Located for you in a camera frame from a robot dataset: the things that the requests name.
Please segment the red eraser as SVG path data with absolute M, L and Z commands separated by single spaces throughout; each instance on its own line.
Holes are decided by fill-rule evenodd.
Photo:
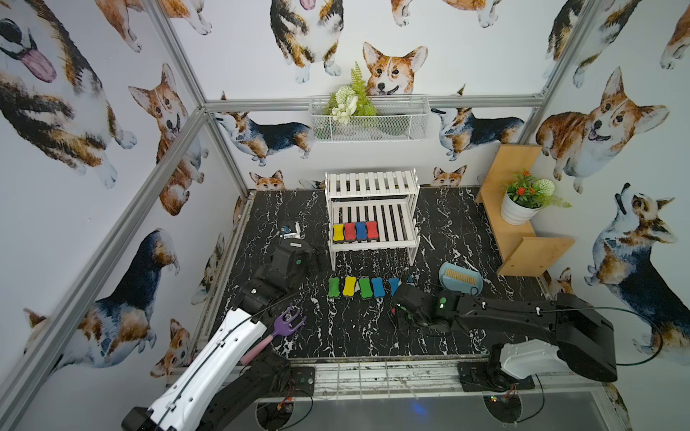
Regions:
M 379 240 L 378 223 L 376 221 L 366 222 L 367 238 L 369 241 Z
M 344 224 L 343 236 L 345 242 L 355 242 L 357 240 L 356 225 L 354 223 Z

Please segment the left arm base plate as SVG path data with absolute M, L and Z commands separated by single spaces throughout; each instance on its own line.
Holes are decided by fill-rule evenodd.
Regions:
M 312 396 L 316 383 L 316 369 L 312 366 L 291 366 L 279 372 L 271 393 L 282 398 Z

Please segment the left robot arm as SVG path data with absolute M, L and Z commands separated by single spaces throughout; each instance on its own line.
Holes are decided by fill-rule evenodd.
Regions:
M 306 242 L 297 222 L 280 228 L 270 261 L 237 293 L 217 331 L 190 366 L 149 407 L 135 407 L 124 430 L 221 430 L 289 371 L 267 350 L 307 322 L 292 300 L 305 279 L 325 269 L 323 252 Z

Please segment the yellow eraser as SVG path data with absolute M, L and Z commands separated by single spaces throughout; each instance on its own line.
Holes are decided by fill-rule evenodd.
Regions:
M 336 244 L 338 242 L 345 242 L 344 224 L 335 224 L 333 228 L 332 240 L 336 242 Z
M 357 278 L 347 276 L 345 278 L 345 284 L 344 284 L 344 289 L 342 291 L 342 294 L 346 297 L 352 297 L 355 294 L 355 289 L 357 287 Z

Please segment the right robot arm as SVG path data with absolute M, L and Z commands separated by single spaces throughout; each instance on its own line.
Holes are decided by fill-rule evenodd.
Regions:
M 402 284 L 393 295 L 398 315 L 413 327 L 447 335 L 494 330 L 524 337 L 492 347 L 488 363 L 461 373 L 475 391 L 508 391 L 533 376 L 573 372 L 600 383 L 618 379 L 612 323 L 575 295 L 554 300 L 487 300 L 444 289 L 425 293 Z

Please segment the green eraser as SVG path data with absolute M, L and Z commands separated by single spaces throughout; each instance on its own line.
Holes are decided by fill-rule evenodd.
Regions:
M 359 290 L 363 299 L 369 299 L 374 296 L 370 278 L 359 279 Z
M 341 296 L 341 280 L 339 278 L 329 278 L 328 280 L 328 297 L 331 299 L 339 298 Z

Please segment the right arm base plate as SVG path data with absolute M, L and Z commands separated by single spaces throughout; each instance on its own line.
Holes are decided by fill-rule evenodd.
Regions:
M 507 393 L 535 389 L 532 377 L 518 380 L 501 371 L 490 369 L 488 362 L 459 362 L 456 369 L 459 382 L 466 393 L 478 393 L 478 391 Z

